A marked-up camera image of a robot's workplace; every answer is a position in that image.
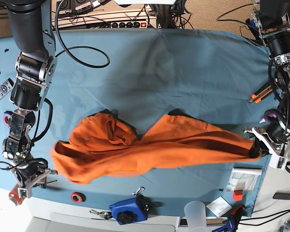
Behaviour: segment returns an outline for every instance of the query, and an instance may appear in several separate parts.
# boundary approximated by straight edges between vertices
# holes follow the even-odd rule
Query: red tape roll
[[[73,192],[71,194],[71,200],[74,202],[74,203],[80,203],[80,202],[84,202],[85,201],[85,197],[82,193],[79,193],[79,192]]]

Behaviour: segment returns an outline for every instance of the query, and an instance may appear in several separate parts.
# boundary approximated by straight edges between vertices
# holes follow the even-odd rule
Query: wire
[[[189,22],[190,18],[191,18],[191,15],[189,15],[188,20],[185,21],[185,23],[184,23],[184,28],[185,28],[185,25]]]
[[[281,217],[281,216],[283,216],[283,215],[285,215],[285,214],[287,214],[287,213],[289,213],[289,212],[286,212],[286,213],[284,213],[284,214],[281,214],[281,215],[279,215],[279,216],[277,216],[277,217],[275,217],[275,218],[272,218],[271,220],[265,221],[265,222],[260,223],[260,224],[246,224],[246,223],[239,223],[239,224],[241,224],[241,225],[246,225],[246,226],[261,226],[261,225],[264,225],[264,224],[266,224],[266,223],[268,223],[268,222],[270,222],[270,221],[273,221],[273,220],[275,220],[275,219],[277,219],[277,218],[279,218],[279,217]]]
[[[269,63],[268,63],[268,69],[267,69],[267,74],[268,74],[268,80],[270,82],[270,85],[271,85],[271,88],[273,90],[273,94],[274,94],[274,97],[279,101],[281,102],[281,97],[278,95],[277,91],[276,91],[276,88],[275,88],[275,85],[274,85],[274,81],[272,79],[272,65],[273,65],[273,59],[270,59],[269,60]]]
[[[242,30],[241,30],[242,28],[247,29],[247,28],[246,28],[246,25],[245,25],[245,26],[240,26],[240,33],[241,33],[241,36],[243,37]]]
[[[33,136],[34,139],[36,138],[37,133],[38,133],[38,128],[39,128],[39,124],[40,124],[40,114],[41,114],[41,112],[39,111],[39,112],[38,112],[37,127],[35,128],[35,132],[34,132],[34,136]]]
[[[140,10],[140,12],[136,15],[136,17],[134,17],[133,19],[131,19],[130,22],[134,21],[138,16],[140,16],[141,12],[145,9],[145,5],[144,7]]]
[[[0,163],[4,163],[4,164],[7,164],[7,165],[10,166],[10,168],[2,168],[2,167],[0,167],[0,170],[6,170],[6,171],[9,171],[9,170],[12,170],[12,169],[17,168],[18,166],[20,166],[20,165],[23,163],[23,161],[21,161],[21,162],[20,162],[19,164],[17,164],[17,165],[12,165],[12,164],[10,164],[10,163],[8,163],[8,162],[5,162],[5,161],[0,161]]]
[[[268,221],[265,221],[263,223],[260,223],[260,224],[245,224],[245,223],[240,223],[240,224],[241,225],[246,225],[246,226],[261,226],[261,225],[266,224],[266,223],[268,223],[270,221],[273,221],[273,220],[275,220],[275,219],[277,219],[277,218],[279,218],[279,217],[281,217],[281,216],[283,216],[283,215],[285,215],[285,214],[287,214],[289,212],[290,212],[290,209],[286,209],[286,210],[283,210],[283,211],[280,211],[280,212],[277,212],[277,213],[274,213],[274,214],[271,214],[271,215],[267,215],[267,216],[264,216],[264,217],[254,217],[254,218],[246,218],[246,219],[240,220],[240,221],[248,221],[248,220],[255,220],[255,219],[264,219],[264,218],[269,218],[269,217],[275,216],[277,214],[281,214],[281,215],[279,215],[279,216],[277,216],[275,218],[272,218],[272,219],[270,219]]]
[[[189,25],[191,26],[192,29],[194,29],[193,26],[192,26],[192,24],[191,24],[188,20],[186,20],[186,22],[189,23]]]
[[[281,156],[285,155],[285,147],[286,147],[286,142],[287,142],[287,130],[288,130],[288,123],[289,123],[289,93],[287,93],[287,117],[286,117],[286,127],[285,127],[285,140],[284,140],[284,145],[281,149]]]
[[[245,23],[245,22],[242,22],[242,21],[240,21],[240,20],[236,20],[236,19],[220,19],[220,18],[222,18],[223,16],[225,16],[225,15],[227,15],[227,14],[233,12],[233,11],[236,11],[236,10],[238,10],[238,9],[241,9],[241,8],[243,8],[243,7],[246,7],[246,6],[251,6],[251,5],[254,5],[254,3],[245,4],[245,5],[242,5],[242,6],[239,6],[239,7],[235,8],[235,9],[233,9],[233,10],[230,10],[230,11],[228,11],[228,12],[226,12],[226,13],[220,15],[220,16],[216,19],[216,21],[219,21],[219,22],[230,21],[230,22],[241,23],[241,24],[244,24],[244,25],[246,25],[246,26],[248,26],[248,27],[254,29],[255,31],[259,32],[256,28],[254,28],[254,27],[251,26],[250,24]]]
[[[63,40],[62,40],[62,38],[61,38],[61,35],[60,35],[60,32],[59,32],[59,28],[58,28],[59,9],[60,9],[61,6],[63,5],[64,1],[65,1],[65,0],[61,0],[60,4],[59,4],[59,6],[58,6],[58,9],[57,9],[57,11],[56,11],[56,15],[55,15],[55,28],[56,28],[56,32],[57,32],[58,40],[59,40],[61,46],[63,47],[63,49],[65,50],[65,52],[66,52],[66,53],[67,53],[67,54],[68,54],[72,59],[74,59],[76,62],[78,62],[78,63],[80,63],[80,64],[82,64],[82,65],[84,65],[84,66],[90,67],[90,68],[96,68],[96,69],[97,69],[97,68],[104,68],[104,67],[108,66],[108,65],[110,64],[110,58],[108,57],[108,55],[107,55],[105,52],[103,52],[103,51],[101,51],[101,50],[99,50],[99,49],[97,49],[97,48],[94,48],[93,50],[96,50],[96,51],[102,53],[102,54],[105,55],[105,57],[107,58],[107,63],[104,64],[104,65],[92,65],[92,64],[85,63],[85,62],[81,61],[80,59],[76,58],[76,57],[75,57],[75,56],[74,56],[74,55],[69,51],[69,49],[67,48],[67,46],[65,45],[65,43],[63,42]]]
[[[180,28],[180,26],[182,26],[182,29],[184,29],[183,21],[182,21],[182,16],[181,15],[179,16],[179,28]]]
[[[52,105],[52,103],[50,102],[50,100],[47,99],[47,98],[44,99],[44,102],[47,103],[48,106],[49,106],[49,113],[48,113],[47,125],[46,125],[44,131],[42,131],[42,133],[41,133],[39,136],[37,136],[36,138],[33,138],[33,139],[31,140],[32,143],[35,143],[36,141],[39,141],[40,139],[42,139],[42,138],[44,137],[44,135],[47,133],[47,131],[48,131],[49,127],[50,127],[50,124],[51,124],[51,122],[52,122],[52,117],[53,117],[53,105]]]
[[[92,49],[92,50],[98,50],[97,48],[89,47],[89,46],[74,46],[74,47],[69,47],[68,49],[69,49],[69,50],[72,50],[72,49],[76,49],[76,48],[88,48],[88,49]],[[60,56],[62,53],[65,53],[65,52],[66,52],[65,50],[62,50],[62,51],[59,52],[57,55],[55,55],[55,57],[58,57],[58,56]]]

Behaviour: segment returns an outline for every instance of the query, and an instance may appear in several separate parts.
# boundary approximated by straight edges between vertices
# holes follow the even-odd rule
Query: small red object
[[[80,192],[73,192],[71,194],[71,200],[74,203],[84,202],[85,201],[85,196],[82,193],[80,193]]]
[[[239,210],[240,208],[242,208],[242,210],[245,209],[245,207],[243,205],[239,205],[231,212],[231,215],[234,216],[236,214],[236,211]]]
[[[236,202],[239,202],[243,199],[243,192],[241,190],[235,190],[233,192],[233,199],[236,201]]]
[[[21,205],[22,202],[24,201],[25,197],[19,197],[18,196],[18,187],[19,185],[16,184],[14,188],[11,190],[9,193],[9,198],[16,206]]]

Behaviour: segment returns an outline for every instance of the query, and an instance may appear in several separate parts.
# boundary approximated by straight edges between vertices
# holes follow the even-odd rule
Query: blue tablecloth
[[[119,118],[148,130],[164,113],[180,108],[195,118],[241,134],[244,126],[257,125],[264,111],[276,107],[273,97],[249,104],[250,95],[267,80],[268,59],[264,49],[227,32],[175,29],[94,29],[62,32],[66,45],[89,45],[106,52],[111,64],[91,69],[73,61],[67,54],[58,66],[48,99],[54,105],[53,121],[47,135],[32,149],[34,157],[49,155],[58,140],[68,140],[72,129],[84,117],[103,109],[118,110]],[[57,52],[61,51],[57,43]],[[0,39],[0,84],[15,76],[19,53],[12,38]],[[104,64],[103,55],[92,50],[73,50],[92,64]],[[2,122],[6,110],[14,110],[8,97],[0,101],[1,145],[8,135]],[[46,125],[48,107],[41,111],[40,131]],[[263,180],[267,158],[256,162],[222,163],[177,169],[154,169],[136,178],[101,177],[90,185],[74,185],[63,176],[50,176],[49,188],[35,188],[33,195],[51,201],[73,204],[70,194],[79,191],[87,200],[79,206],[108,209],[108,205],[128,199],[140,186],[156,203],[152,214],[183,216],[186,203],[209,203],[222,196],[235,205],[232,192],[225,188],[233,167],[262,168],[255,190],[241,203],[251,215]],[[10,172],[0,170],[0,188],[12,189]]]

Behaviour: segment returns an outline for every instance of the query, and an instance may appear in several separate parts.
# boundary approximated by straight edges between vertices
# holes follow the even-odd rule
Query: white paper
[[[206,207],[210,211],[212,211],[217,217],[223,216],[225,213],[232,209],[232,207],[222,197],[218,197]]]
[[[98,1],[98,0],[96,0],[96,1],[92,2],[92,6],[93,6],[93,7],[100,6],[100,3],[99,3],[99,1]]]
[[[227,191],[253,191],[258,176],[261,174],[261,169],[233,168],[227,184]]]

